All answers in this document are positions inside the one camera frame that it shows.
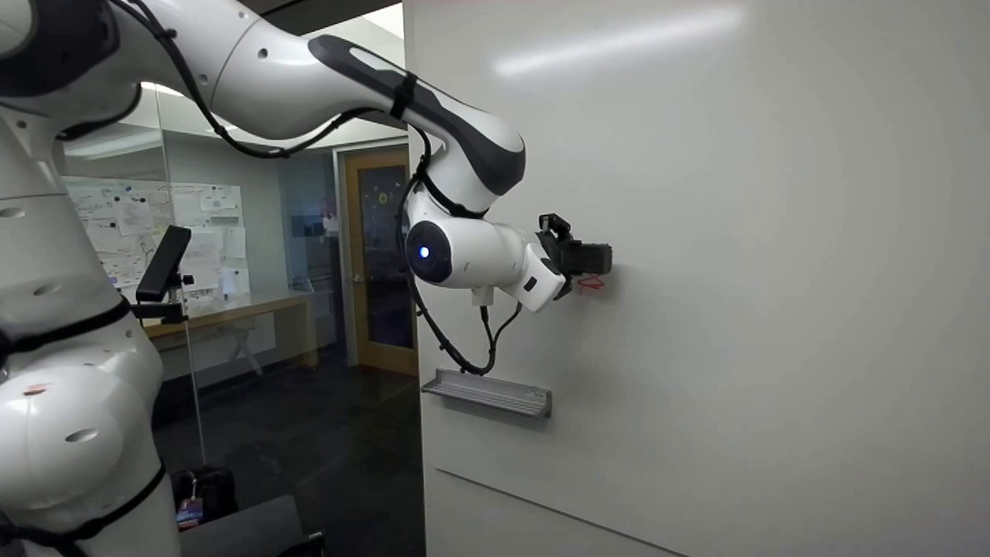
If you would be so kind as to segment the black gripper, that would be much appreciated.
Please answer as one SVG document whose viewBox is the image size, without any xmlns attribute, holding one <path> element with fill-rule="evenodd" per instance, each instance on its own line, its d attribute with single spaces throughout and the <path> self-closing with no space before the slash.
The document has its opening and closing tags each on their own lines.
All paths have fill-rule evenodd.
<svg viewBox="0 0 990 557">
<path fill-rule="evenodd" d="M 541 215 L 539 244 L 545 249 L 553 270 L 565 276 L 560 295 L 571 295 L 578 276 L 578 265 L 575 265 L 578 241 L 573 239 L 573 225 L 560 215 Z"/>
</svg>

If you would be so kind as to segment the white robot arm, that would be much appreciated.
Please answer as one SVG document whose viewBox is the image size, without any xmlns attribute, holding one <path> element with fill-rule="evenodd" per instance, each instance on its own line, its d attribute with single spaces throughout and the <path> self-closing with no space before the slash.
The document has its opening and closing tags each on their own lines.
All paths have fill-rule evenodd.
<svg viewBox="0 0 990 557">
<path fill-rule="evenodd" d="M 490 221 L 525 143 L 393 58 L 291 36 L 241 0 L 0 0 L 0 517 L 25 557 L 182 557 L 152 415 L 163 363 L 133 270 L 182 233 L 163 183 L 68 178 L 59 152 L 167 88 L 249 152 L 286 157 L 351 119 L 431 143 L 404 201 L 414 276 L 539 310 L 549 249 Z"/>
</svg>

